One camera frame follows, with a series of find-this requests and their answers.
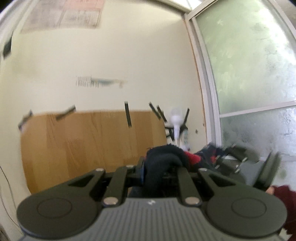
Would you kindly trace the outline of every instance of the sticker on wall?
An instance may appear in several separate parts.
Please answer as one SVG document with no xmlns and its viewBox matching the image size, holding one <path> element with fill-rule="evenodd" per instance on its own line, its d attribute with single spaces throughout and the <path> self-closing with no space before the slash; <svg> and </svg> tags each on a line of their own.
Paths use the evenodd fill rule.
<svg viewBox="0 0 296 241">
<path fill-rule="evenodd" d="M 78 77 L 76 80 L 76 86 L 78 87 L 107 87 L 111 85 L 118 84 L 119 88 L 122 88 L 126 83 L 124 80 L 108 80 L 108 79 L 99 79 L 93 78 L 91 76 Z"/>
<path fill-rule="evenodd" d="M 104 0 L 39 0 L 23 32 L 63 27 L 95 28 Z"/>
</svg>

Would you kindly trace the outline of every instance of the wall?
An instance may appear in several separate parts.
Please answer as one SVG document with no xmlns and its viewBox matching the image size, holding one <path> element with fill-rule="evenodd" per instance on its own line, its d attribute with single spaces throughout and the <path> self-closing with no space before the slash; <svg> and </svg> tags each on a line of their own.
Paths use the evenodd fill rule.
<svg viewBox="0 0 296 241">
<path fill-rule="evenodd" d="M 0 165 L 17 204 L 29 194 L 17 125 L 30 109 L 38 114 L 75 104 L 78 111 L 116 110 L 128 101 L 131 110 L 148 110 L 152 101 L 168 115 L 173 106 L 189 107 L 192 150 L 206 144 L 198 75 L 181 13 L 153 1 L 106 0 L 97 29 L 21 33 L 32 7 L 14 31 L 12 53 L 0 67 Z M 126 83 L 123 88 L 77 87 L 78 76 Z M 2 177 L 1 188 L 11 203 Z M 0 222 L 9 220 L 0 211 Z M 9 212 L 15 217 L 11 205 Z"/>
</svg>

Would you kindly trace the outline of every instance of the white logo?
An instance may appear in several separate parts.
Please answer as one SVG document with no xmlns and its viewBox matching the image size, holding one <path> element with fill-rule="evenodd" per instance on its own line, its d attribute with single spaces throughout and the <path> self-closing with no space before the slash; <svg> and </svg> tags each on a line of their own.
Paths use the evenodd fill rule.
<svg viewBox="0 0 296 241">
<path fill-rule="evenodd" d="M 154 201 L 154 200 L 150 200 L 150 201 L 148 201 L 147 203 L 148 203 L 149 205 L 151 205 L 151 206 L 152 206 L 153 204 L 155 204 L 155 203 L 156 203 L 156 201 Z"/>
</svg>

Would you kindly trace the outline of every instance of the wooden board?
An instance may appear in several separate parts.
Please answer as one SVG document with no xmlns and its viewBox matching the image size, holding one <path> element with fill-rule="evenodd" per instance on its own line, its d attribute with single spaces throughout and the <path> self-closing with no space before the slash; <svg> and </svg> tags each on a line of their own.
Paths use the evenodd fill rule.
<svg viewBox="0 0 296 241">
<path fill-rule="evenodd" d="M 137 164 L 149 148 L 165 145 L 164 122 L 148 111 L 33 116 L 21 134 L 21 152 L 31 193 L 53 187 L 96 168 L 113 172 Z"/>
</svg>

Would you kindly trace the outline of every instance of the white door frame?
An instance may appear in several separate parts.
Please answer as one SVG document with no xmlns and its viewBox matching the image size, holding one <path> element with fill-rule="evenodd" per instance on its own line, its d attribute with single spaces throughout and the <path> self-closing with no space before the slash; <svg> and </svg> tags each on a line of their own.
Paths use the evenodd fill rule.
<svg viewBox="0 0 296 241">
<path fill-rule="evenodd" d="M 209 6 L 214 4 L 219 0 L 205 0 L 203 1 L 196 9 L 191 11 L 189 14 L 185 15 L 185 24 L 188 28 L 189 37 L 192 42 L 193 52 L 195 55 L 197 69 L 199 73 L 199 79 L 202 89 L 202 96 L 205 109 L 205 122 L 206 122 L 206 133 L 207 141 L 213 142 L 216 145 L 222 145 L 222 135 L 221 135 L 221 125 L 220 119 L 229 116 L 243 115 L 248 113 L 261 112 L 266 110 L 274 110 L 284 107 L 296 106 L 296 101 L 290 102 L 281 102 L 277 104 L 272 104 L 269 106 L 253 108 L 249 110 L 236 111 L 226 114 L 220 114 L 217 93 L 215 88 L 215 82 L 213 78 L 213 72 L 207 53 L 207 49 L 204 43 L 204 39 L 199 30 L 197 21 L 195 18 L 201 12 L 206 10 Z M 294 38 L 296 39 L 296 30 L 293 24 L 290 22 L 286 14 L 280 8 L 280 6 L 275 2 L 275 0 L 266 0 L 268 1 L 281 16 L 283 21 L 286 23 Z"/>
</svg>

